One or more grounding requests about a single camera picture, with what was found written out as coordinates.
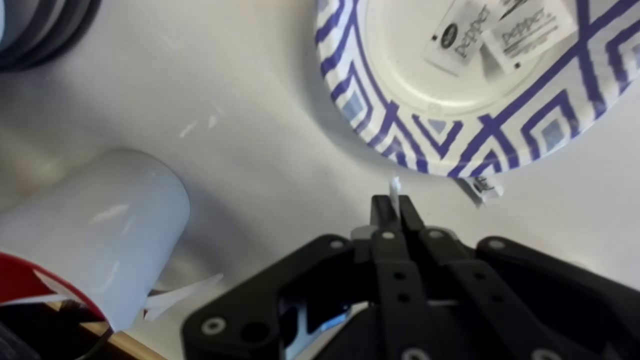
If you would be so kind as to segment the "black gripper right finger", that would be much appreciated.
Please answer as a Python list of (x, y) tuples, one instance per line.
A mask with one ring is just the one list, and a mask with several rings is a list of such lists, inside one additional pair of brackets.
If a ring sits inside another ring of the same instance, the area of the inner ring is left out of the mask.
[(426, 297), (471, 319), (488, 360), (640, 360), (638, 291), (505, 237), (471, 249), (408, 197), (400, 225)]

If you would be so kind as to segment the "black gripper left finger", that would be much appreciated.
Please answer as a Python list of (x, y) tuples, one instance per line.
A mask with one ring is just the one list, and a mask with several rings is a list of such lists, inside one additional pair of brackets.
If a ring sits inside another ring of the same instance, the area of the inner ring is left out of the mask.
[(425, 222), (406, 197), (371, 200), (371, 232), (323, 235), (220, 299), (180, 328), (187, 360), (287, 360), (306, 334), (338, 320), (319, 360), (433, 360), (439, 354), (420, 264)]

